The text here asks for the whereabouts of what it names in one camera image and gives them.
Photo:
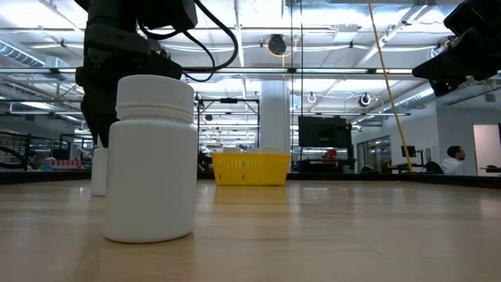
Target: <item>ceiling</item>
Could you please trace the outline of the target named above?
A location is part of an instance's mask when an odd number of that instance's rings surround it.
[[[87,20],[86,12],[72,0],[52,1],[54,5],[52,9],[43,5],[43,2],[50,1],[2,0],[0,2],[0,42],[7,42],[46,62],[53,62],[53,57],[56,57],[64,62],[61,66],[80,66],[83,60],[82,46]],[[231,67],[380,68],[379,56],[375,52],[368,56],[375,39],[369,10],[367,5],[363,4],[365,2],[348,0],[344,3],[333,2],[341,4],[328,4],[329,1],[325,0],[303,0],[301,15],[298,0],[285,2],[281,0],[203,0],[206,7],[242,42],[243,52],[232,62]],[[388,68],[411,69],[419,65],[431,58],[433,48],[439,42],[443,44],[447,36],[452,34],[442,22],[462,1],[436,0],[436,2],[437,5],[424,10],[425,14],[413,15],[415,19],[410,20],[409,25],[392,32],[393,28],[398,27],[403,17],[411,10],[414,1],[373,0],[378,35],[383,37],[392,34],[383,47],[384,62]],[[232,51],[230,39],[200,10],[197,10],[197,13],[198,25],[190,33],[213,51],[216,63],[225,62]],[[240,32],[236,29],[237,22],[240,23]],[[164,28],[158,32],[171,31],[172,29]],[[272,34],[281,34],[284,37],[291,56],[283,60],[269,53],[266,40]],[[64,42],[67,47],[62,47],[61,42]],[[348,48],[349,42],[353,42],[354,48]],[[172,59],[184,67],[210,65],[207,55],[183,35],[162,41],[161,44],[169,51]],[[0,56],[0,67],[26,66]],[[10,78],[40,89],[52,97],[65,93],[65,99],[81,99],[84,94],[81,88],[73,87],[74,81],[71,79],[61,83],[58,90],[56,82],[61,81],[52,80],[50,83],[42,83],[42,76],[15,74]],[[294,85],[296,97],[300,97],[303,92],[303,106],[306,111],[365,112],[368,109],[362,109],[358,105],[358,98],[365,93],[377,97],[378,105],[388,103],[386,84],[382,78],[380,76],[370,79],[357,79],[357,77],[333,79],[325,76],[321,78],[309,76],[303,82],[299,76],[273,79],[284,80],[290,91]],[[248,99],[258,99],[263,90],[261,81],[266,79],[271,78],[243,74],[215,76],[213,81],[207,83],[193,83],[192,81],[190,83],[204,98],[246,96]],[[390,86],[396,97],[405,95],[423,83],[425,81],[416,80],[410,74],[390,80]],[[469,95],[468,92],[463,91],[465,90],[460,90],[456,95]],[[318,97],[314,103],[308,101],[311,93]],[[291,106],[298,106],[298,104],[301,104],[301,98],[291,98]],[[79,107],[78,103],[66,103],[63,106],[71,106],[71,109]],[[490,106],[486,106],[481,98],[476,98],[457,103],[454,107]],[[224,110],[226,106],[214,105],[214,107]],[[245,109],[243,105],[232,106],[226,110]]]

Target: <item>person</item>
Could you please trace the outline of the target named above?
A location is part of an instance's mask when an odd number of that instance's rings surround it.
[[[465,175],[463,164],[466,154],[460,146],[451,146],[447,149],[447,157],[442,162],[442,170],[446,175]]]

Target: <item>table surface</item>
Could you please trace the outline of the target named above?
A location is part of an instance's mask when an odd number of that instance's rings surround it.
[[[499,281],[501,191],[198,183],[195,232],[102,237],[89,181],[0,186],[0,281]]]

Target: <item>wall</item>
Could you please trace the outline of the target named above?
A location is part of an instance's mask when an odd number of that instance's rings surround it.
[[[61,133],[74,134],[76,124],[69,121],[49,120],[46,116],[35,116],[35,121],[24,117],[0,117],[0,131],[8,130],[21,134],[59,139]]]
[[[479,176],[497,176],[487,173],[488,165],[501,168],[501,140],[499,125],[474,125],[475,155],[477,157]]]
[[[437,107],[437,115],[441,159],[447,157],[447,148],[450,146],[461,146],[467,154],[467,158],[463,163],[466,174],[477,175],[474,125],[501,123],[501,112],[491,107]]]
[[[411,113],[410,116],[400,117],[405,142],[408,146],[415,146],[416,150],[434,148],[434,151],[438,151],[439,141],[436,109],[436,103],[431,102],[426,105],[425,109],[409,110],[408,112]],[[402,139],[394,117],[388,118],[382,128],[364,128],[363,132],[355,133],[353,135],[353,143],[365,142],[384,136],[391,137],[391,163],[393,165],[406,163],[405,157],[402,156]],[[421,160],[419,154],[417,156],[416,158],[412,158],[412,162],[419,164]],[[431,160],[440,163],[439,153],[432,154]]]

